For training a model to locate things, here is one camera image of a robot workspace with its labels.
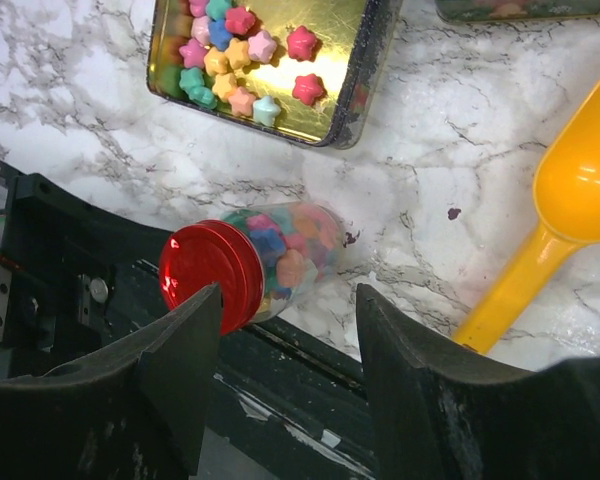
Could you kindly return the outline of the red jar lid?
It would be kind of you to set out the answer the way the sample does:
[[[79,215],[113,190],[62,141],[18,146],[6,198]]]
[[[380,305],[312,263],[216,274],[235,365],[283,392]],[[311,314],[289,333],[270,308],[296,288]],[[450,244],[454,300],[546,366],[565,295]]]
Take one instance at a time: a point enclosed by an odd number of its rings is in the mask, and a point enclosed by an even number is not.
[[[264,270],[255,247],[244,233],[219,220],[204,220],[170,235],[160,255],[159,279],[171,310],[204,287],[219,285],[223,335],[247,325],[264,297]]]

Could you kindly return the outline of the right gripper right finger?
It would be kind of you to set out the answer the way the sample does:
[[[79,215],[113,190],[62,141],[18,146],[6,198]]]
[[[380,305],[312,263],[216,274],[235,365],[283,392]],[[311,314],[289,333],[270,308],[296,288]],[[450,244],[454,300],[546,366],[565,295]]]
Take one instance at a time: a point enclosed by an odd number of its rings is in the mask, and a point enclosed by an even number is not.
[[[356,323],[380,478],[600,479],[600,357],[506,365],[366,284]]]

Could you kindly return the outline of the yellow plastic scoop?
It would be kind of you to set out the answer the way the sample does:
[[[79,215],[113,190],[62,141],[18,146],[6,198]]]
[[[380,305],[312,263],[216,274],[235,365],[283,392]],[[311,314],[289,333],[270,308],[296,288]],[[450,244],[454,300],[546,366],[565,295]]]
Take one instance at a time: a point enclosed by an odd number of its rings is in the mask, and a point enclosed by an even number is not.
[[[493,348],[571,255],[600,244],[600,80],[539,163],[533,201],[536,227],[452,335],[479,354]]]

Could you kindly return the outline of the clear glass jar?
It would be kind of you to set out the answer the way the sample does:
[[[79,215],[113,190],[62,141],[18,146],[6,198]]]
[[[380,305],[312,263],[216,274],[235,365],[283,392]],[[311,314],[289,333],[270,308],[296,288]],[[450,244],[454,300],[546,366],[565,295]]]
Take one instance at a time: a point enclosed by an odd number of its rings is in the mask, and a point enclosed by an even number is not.
[[[221,220],[255,247],[263,270],[263,295],[251,319],[271,319],[334,277],[344,257],[344,227],[331,210],[304,201],[245,207]]]

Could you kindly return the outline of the tin of gummy candies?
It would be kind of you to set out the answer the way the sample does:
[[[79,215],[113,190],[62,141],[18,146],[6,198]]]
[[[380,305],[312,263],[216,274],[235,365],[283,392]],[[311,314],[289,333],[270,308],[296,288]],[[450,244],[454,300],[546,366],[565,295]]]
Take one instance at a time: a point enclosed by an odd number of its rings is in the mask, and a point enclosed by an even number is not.
[[[600,0],[435,0],[447,22],[569,19],[600,16]]]

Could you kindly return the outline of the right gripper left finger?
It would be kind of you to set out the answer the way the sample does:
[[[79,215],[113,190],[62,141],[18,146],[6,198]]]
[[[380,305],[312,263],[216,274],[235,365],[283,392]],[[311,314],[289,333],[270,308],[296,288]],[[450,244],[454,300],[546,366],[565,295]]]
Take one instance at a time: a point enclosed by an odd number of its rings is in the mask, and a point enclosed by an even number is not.
[[[1,380],[0,479],[194,476],[222,307],[210,285],[104,348]]]

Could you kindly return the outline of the tin of paper stars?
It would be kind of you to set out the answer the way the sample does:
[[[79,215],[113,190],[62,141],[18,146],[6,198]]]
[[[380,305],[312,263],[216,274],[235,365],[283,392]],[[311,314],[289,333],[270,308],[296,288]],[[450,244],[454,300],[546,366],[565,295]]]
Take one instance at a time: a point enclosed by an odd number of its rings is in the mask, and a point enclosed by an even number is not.
[[[312,147],[348,149],[359,140],[402,6],[399,1],[246,1],[278,48],[270,63],[237,72],[239,85],[270,95],[281,109],[273,127],[232,114],[218,103],[211,115]],[[287,54],[286,39],[304,26],[317,37],[307,61]]]

